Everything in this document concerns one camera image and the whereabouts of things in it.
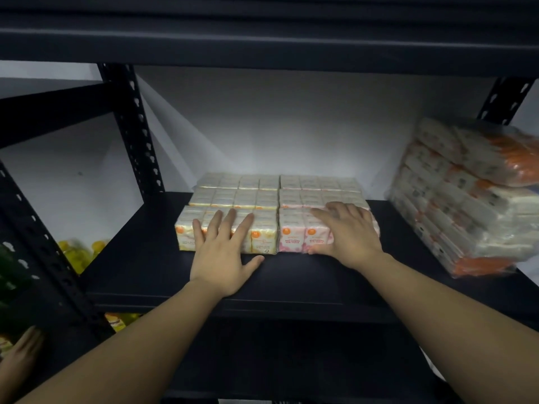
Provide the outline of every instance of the shelf upright post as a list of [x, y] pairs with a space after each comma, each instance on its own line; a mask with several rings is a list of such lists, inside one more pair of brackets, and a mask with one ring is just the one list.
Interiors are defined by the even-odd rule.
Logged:
[[64, 318], [71, 325], [87, 325], [97, 342], [112, 335], [111, 327], [79, 288], [73, 268], [2, 162], [0, 243], [33, 279], [44, 302], [54, 306], [58, 317], [41, 318], [43, 321]]
[[491, 123], [508, 125], [534, 81], [534, 78], [498, 78], [477, 118]]
[[165, 192], [165, 187], [142, 105], [135, 69], [132, 65], [119, 63], [100, 63], [98, 67], [103, 81], [110, 82], [115, 87], [116, 99], [112, 102], [114, 117], [124, 140], [140, 194], [146, 202], [154, 194]]

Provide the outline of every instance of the metal shelving unit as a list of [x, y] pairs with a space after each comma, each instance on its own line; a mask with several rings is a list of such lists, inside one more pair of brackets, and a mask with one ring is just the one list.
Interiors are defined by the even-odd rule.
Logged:
[[[111, 334], [102, 312], [146, 312], [189, 277], [193, 255], [172, 225], [190, 194], [163, 187], [133, 63], [509, 76], [478, 114], [507, 124], [539, 76], [538, 14], [535, 0], [0, 0], [0, 59], [100, 62], [104, 79], [0, 100], [0, 148], [113, 112], [144, 200], [76, 278], [0, 164], [0, 241], [35, 281], [12, 308], [51, 339], [28, 387]], [[521, 272], [454, 280], [390, 204], [371, 206], [396, 259], [539, 329], [539, 288]], [[278, 254], [218, 305], [168, 395], [433, 402], [434, 385], [364, 278], [330, 258]]]

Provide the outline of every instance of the lower shelf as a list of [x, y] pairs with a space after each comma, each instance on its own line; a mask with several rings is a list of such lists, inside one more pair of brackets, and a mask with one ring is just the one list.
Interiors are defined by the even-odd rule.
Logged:
[[399, 324], [211, 318], [167, 396], [436, 402], [435, 375]]
[[[96, 307], [146, 312], [189, 280], [194, 253], [179, 251], [173, 229], [191, 193], [167, 192], [145, 203], [81, 277]], [[383, 249], [397, 260], [521, 321], [539, 323], [539, 288], [521, 272], [453, 279], [387, 201], [369, 201]], [[250, 255], [243, 255], [247, 261]], [[395, 323], [396, 316], [358, 273], [332, 258], [279, 253], [216, 316]]]

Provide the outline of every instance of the hand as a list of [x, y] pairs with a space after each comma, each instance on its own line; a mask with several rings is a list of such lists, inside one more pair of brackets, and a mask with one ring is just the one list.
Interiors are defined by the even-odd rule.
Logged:
[[317, 208], [311, 212], [332, 230], [334, 242], [314, 245], [309, 254], [329, 255], [348, 268], [361, 270], [384, 253], [370, 211], [344, 203], [327, 203], [326, 207], [333, 212]]
[[30, 375], [43, 340], [43, 333], [32, 326], [6, 353], [0, 362], [0, 402], [7, 402], [12, 398]]
[[253, 214], [245, 217], [232, 237], [230, 233], [236, 211], [230, 210], [221, 222], [222, 217], [222, 211], [215, 213], [208, 225], [206, 239], [204, 239], [200, 221], [193, 220], [196, 252], [191, 266], [190, 279], [211, 283], [218, 289], [221, 297], [225, 297], [239, 291], [260, 266], [264, 257], [257, 255], [246, 265], [241, 264], [241, 243], [253, 224]]

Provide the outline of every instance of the upper shelf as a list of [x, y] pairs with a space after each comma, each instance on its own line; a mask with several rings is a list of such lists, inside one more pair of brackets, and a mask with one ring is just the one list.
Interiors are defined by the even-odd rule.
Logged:
[[[81, 277], [102, 311], [145, 312], [189, 280], [193, 252], [173, 230], [191, 193], [166, 192], [145, 203]], [[539, 326], [539, 288], [521, 272], [453, 279], [387, 201], [369, 202], [384, 250], [397, 260], [530, 326]], [[214, 315], [392, 323], [397, 319], [358, 273], [333, 258], [282, 252], [264, 264]]]
[[0, 59], [536, 77], [538, 12], [534, 0], [0, 0]]

